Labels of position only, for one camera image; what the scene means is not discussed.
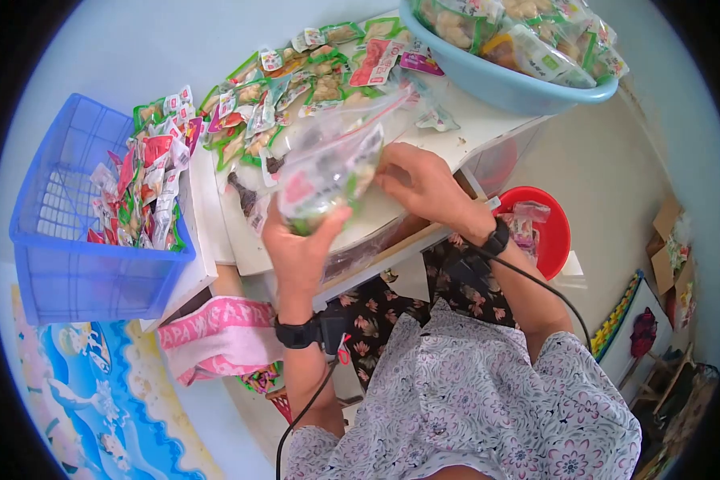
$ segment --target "black cable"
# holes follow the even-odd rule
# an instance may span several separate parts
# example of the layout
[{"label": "black cable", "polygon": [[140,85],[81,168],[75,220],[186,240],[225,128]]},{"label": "black cable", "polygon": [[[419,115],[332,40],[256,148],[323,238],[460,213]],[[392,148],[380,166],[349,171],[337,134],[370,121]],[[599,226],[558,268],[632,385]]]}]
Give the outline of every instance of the black cable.
[{"label": "black cable", "polygon": [[[584,324],[584,319],[581,318],[581,315],[579,314],[579,311],[576,310],[576,307],[574,306],[573,303],[571,303],[571,302],[568,301],[568,299],[565,297],[565,295],[563,295],[562,293],[558,292],[555,288],[547,285],[547,283],[542,282],[541,280],[539,280],[539,279],[536,278],[535,276],[532,276],[531,274],[528,274],[528,273],[524,272],[523,270],[520,270],[520,269],[517,268],[515,265],[512,265],[512,264],[510,264],[509,262],[506,262],[506,261],[502,260],[501,258],[497,257],[496,255],[493,255],[493,254],[487,252],[486,250],[481,249],[479,246],[472,245],[472,244],[470,244],[469,242],[468,242],[468,245],[469,245],[473,250],[475,250],[476,252],[478,252],[480,255],[485,256],[485,257],[488,258],[489,260],[494,260],[494,261],[496,261],[496,262],[499,262],[501,265],[504,265],[504,266],[506,266],[507,268],[509,268],[510,270],[512,270],[512,271],[514,271],[514,272],[517,272],[518,274],[521,274],[522,276],[525,276],[526,278],[532,280],[533,282],[538,283],[539,285],[541,285],[542,287],[544,287],[544,288],[547,289],[548,291],[550,291],[550,292],[554,293],[555,295],[557,295],[557,296],[558,296],[563,302],[565,302],[565,304],[568,305],[568,307],[574,312],[574,314],[576,315],[576,318],[579,319],[579,323],[581,324],[581,328],[584,329],[584,336],[586,337],[586,349],[590,352],[590,354],[592,353],[592,345],[591,345],[591,341],[590,341],[590,333],[589,333],[589,331],[586,329],[586,325]],[[324,380],[322,381],[322,384],[320,385],[320,387],[319,387],[319,388],[317,389],[317,391],[315,392],[315,395],[312,396],[312,399],[309,400],[309,403],[307,403],[307,406],[304,407],[304,409],[302,410],[302,412],[298,414],[298,417],[294,418],[293,422],[291,422],[291,425],[289,425],[288,428],[286,429],[286,432],[282,434],[282,438],[280,438],[280,443],[279,443],[279,445],[277,446],[277,461],[276,461],[276,475],[277,475],[277,480],[280,480],[280,455],[282,454],[282,446],[285,445],[285,443],[286,443],[286,438],[288,438],[288,434],[291,432],[291,430],[293,430],[294,425],[296,425],[296,424],[298,423],[298,421],[301,420],[302,417],[304,417],[304,414],[307,413],[307,410],[309,410],[309,407],[311,407],[312,404],[315,403],[315,400],[316,400],[317,397],[320,395],[320,392],[322,392],[322,390],[323,390],[324,388],[326,388],[326,385],[328,384],[328,379],[331,378],[331,375],[333,374],[333,370],[336,368],[336,365],[337,365],[337,364],[338,364],[338,360],[334,360],[333,362],[331,362],[331,367],[330,367],[330,369],[328,369],[328,375],[326,376],[326,379],[324,379]]]},{"label": "black cable", "polygon": [[467,242],[467,244],[470,246],[470,248],[472,248],[473,250],[475,250],[476,252],[478,252],[480,255],[485,256],[485,257],[487,257],[487,258],[490,259],[490,260],[494,260],[494,261],[496,261],[496,262],[499,262],[501,265],[506,266],[506,267],[509,268],[510,270],[512,270],[512,271],[514,271],[514,272],[517,272],[517,273],[521,274],[522,276],[525,276],[526,278],[528,278],[528,279],[530,279],[530,280],[538,283],[538,284],[541,285],[542,287],[546,288],[548,291],[550,291],[550,292],[554,293],[555,295],[557,295],[563,302],[565,302],[565,304],[568,305],[568,307],[574,312],[574,314],[576,315],[576,318],[579,319],[579,323],[581,324],[581,328],[584,330],[584,337],[586,338],[586,349],[590,352],[590,355],[592,354],[592,341],[590,340],[590,332],[586,329],[586,325],[584,324],[584,319],[581,318],[581,315],[579,314],[579,311],[576,310],[576,307],[574,306],[573,303],[571,303],[570,301],[568,301],[568,299],[565,297],[565,295],[563,295],[562,293],[558,292],[556,289],[552,288],[551,286],[547,285],[547,283],[542,282],[541,280],[539,280],[539,279],[536,278],[535,276],[533,276],[533,275],[531,275],[531,274],[528,274],[528,273],[520,270],[520,269],[517,268],[515,265],[512,265],[512,264],[510,264],[509,262],[506,262],[506,261],[502,260],[501,258],[497,257],[496,255],[493,255],[492,253],[487,252],[486,250],[481,249],[479,246],[475,246],[475,245],[473,245],[473,244],[470,244],[469,242]]},{"label": "black cable", "polygon": [[326,388],[326,385],[328,384],[328,380],[331,379],[331,375],[333,375],[333,370],[336,368],[336,365],[338,365],[338,358],[334,359],[330,363],[330,368],[328,369],[328,374],[326,375],[326,378],[322,381],[322,384],[315,392],[315,395],[312,396],[312,399],[309,400],[307,403],[307,406],[304,407],[301,413],[298,414],[298,417],[293,419],[293,422],[291,422],[291,425],[286,428],[286,432],[282,434],[282,437],[280,438],[280,443],[277,446],[277,461],[275,464],[275,474],[277,477],[277,480],[280,480],[280,455],[282,455],[282,446],[286,444],[286,438],[288,438],[288,434],[293,430],[293,427],[298,423],[299,420],[304,417],[304,414],[307,413],[307,410],[309,410],[309,407],[312,406],[313,403],[315,403],[315,400],[317,400],[317,397],[320,395],[320,392],[324,388]]}]

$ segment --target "hand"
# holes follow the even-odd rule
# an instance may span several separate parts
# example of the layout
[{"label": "hand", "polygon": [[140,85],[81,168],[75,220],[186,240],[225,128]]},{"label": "hand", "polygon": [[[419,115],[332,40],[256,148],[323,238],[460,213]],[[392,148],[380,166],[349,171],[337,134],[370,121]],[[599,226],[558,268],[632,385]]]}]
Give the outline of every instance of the hand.
[{"label": "hand", "polygon": [[348,206],[334,210],[310,236],[294,235],[277,209],[277,197],[269,202],[269,213],[262,229],[262,241],[277,277],[279,321],[301,325],[312,317],[312,298],[322,277],[331,243],[352,216]]},{"label": "hand", "polygon": [[[395,168],[408,173],[410,186],[394,176]],[[387,145],[374,180],[413,215],[450,226],[473,244],[482,245],[496,229],[490,208],[473,202],[445,160],[431,151],[404,143]]]}]

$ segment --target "floral shirt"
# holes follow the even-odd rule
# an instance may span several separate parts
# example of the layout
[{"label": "floral shirt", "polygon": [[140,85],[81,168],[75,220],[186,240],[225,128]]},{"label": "floral shirt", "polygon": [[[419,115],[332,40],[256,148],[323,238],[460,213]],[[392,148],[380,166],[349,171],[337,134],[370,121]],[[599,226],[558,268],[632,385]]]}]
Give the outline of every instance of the floral shirt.
[{"label": "floral shirt", "polygon": [[288,478],[425,478],[464,465],[492,478],[630,478],[640,424],[576,336],[530,364],[519,330],[454,313],[402,315],[355,427],[294,433]]}]

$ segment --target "blue plastic basket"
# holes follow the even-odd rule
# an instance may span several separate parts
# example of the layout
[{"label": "blue plastic basket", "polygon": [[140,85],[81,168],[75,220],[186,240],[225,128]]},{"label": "blue plastic basket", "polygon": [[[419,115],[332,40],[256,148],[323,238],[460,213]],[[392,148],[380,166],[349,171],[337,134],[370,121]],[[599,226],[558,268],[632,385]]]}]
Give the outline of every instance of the blue plastic basket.
[{"label": "blue plastic basket", "polygon": [[99,162],[113,172],[107,150],[123,157],[131,117],[72,94],[46,132],[10,218],[21,301],[27,322],[92,322],[160,318],[184,266],[195,258],[182,219],[181,252],[86,241],[102,231],[90,205],[99,189],[90,174]]},{"label": "blue plastic basket", "polygon": [[449,44],[416,20],[408,0],[400,1],[400,19],[422,40],[443,72],[463,90],[487,104],[521,115],[555,115],[576,104],[598,104],[619,87],[615,78],[595,88],[571,88],[543,82],[490,63]]}]

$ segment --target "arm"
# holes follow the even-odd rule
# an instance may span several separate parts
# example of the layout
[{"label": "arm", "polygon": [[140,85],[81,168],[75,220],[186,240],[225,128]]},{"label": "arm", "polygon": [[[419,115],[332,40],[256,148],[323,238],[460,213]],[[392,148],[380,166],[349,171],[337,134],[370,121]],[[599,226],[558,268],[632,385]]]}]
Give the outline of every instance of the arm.
[{"label": "arm", "polygon": [[[328,249],[351,214],[349,208],[338,209],[314,235],[297,236],[282,224],[276,199],[270,202],[262,240],[277,277],[278,318],[281,324],[303,325],[309,321],[312,316],[312,298],[317,293]],[[283,364],[288,404],[295,418],[326,378],[326,356],[318,344],[313,343],[301,350],[286,349]],[[344,417],[336,400],[333,380],[328,380],[326,388],[294,429],[307,425],[322,427],[338,438],[344,435]]]},{"label": "arm", "polygon": [[[394,169],[402,168],[410,181],[403,184]],[[445,161],[409,144],[391,144],[382,152],[377,183],[406,210],[428,220],[448,225],[472,244],[482,245],[496,228],[490,208],[478,205],[458,186]],[[545,281],[520,248],[510,240],[499,258]],[[491,261],[490,268],[512,309],[528,344],[532,362],[544,341],[555,332],[572,332],[565,306],[555,294],[542,286]]]}]

